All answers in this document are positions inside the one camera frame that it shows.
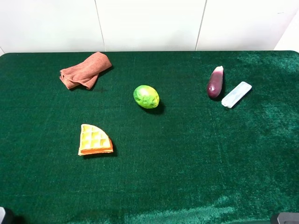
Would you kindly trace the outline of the brown cloth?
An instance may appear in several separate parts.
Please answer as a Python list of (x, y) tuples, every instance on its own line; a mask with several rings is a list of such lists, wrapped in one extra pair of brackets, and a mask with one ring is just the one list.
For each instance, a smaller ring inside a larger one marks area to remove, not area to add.
[(112, 67), (112, 64), (108, 57), (96, 52), (83, 62), (60, 70), (59, 79), (69, 90), (79, 85), (89, 90), (94, 86), (99, 74), (110, 67)]

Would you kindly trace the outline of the green yellow mango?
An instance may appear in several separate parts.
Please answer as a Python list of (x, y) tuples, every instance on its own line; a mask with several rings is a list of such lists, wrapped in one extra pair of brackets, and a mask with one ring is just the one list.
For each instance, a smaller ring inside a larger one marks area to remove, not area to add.
[(145, 109), (156, 108), (160, 101), (158, 92), (148, 85), (138, 86), (133, 92), (133, 97), (135, 102)]

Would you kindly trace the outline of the green velvet table cover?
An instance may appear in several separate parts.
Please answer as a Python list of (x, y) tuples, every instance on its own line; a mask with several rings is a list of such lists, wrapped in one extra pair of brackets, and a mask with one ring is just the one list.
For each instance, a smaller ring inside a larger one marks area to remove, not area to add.
[[(18, 224), (228, 224), (299, 210), (299, 55), (108, 52), (96, 85), (59, 72), (89, 53), (0, 58), (0, 204)], [(223, 66), (222, 91), (207, 95)], [(231, 109), (222, 99), (252, 89)], [(133, 97), (159, 94), (156, 108)], [(81, 125), (113, 153), (78, 155)]]

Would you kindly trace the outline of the yellow waffle wedge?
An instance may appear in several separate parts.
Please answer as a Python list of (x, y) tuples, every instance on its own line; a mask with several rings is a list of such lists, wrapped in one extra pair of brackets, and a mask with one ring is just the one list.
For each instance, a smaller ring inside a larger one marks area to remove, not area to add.
[(78, 155), (83, 156), (113, 152), (112, 141), (103, 130), (89, 124), (81, 125)]

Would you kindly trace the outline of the purple eggplant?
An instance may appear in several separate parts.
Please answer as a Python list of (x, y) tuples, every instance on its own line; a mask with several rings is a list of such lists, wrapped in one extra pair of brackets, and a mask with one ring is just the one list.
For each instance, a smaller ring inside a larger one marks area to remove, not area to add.
[(206, 90), (210, 98), (217, 98), (220, 95), (223, 85), (223, 72), (223, 66), (216, 67), (212, 72)]

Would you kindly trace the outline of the clear plastic case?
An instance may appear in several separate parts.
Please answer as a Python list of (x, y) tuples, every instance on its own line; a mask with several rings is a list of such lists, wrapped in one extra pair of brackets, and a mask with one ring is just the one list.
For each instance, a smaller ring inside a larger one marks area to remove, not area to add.
[(252, 86), (244, 81), (240, 82), (229, 94), (221, 101), (224, 107), (233, 108), (250, 90)]

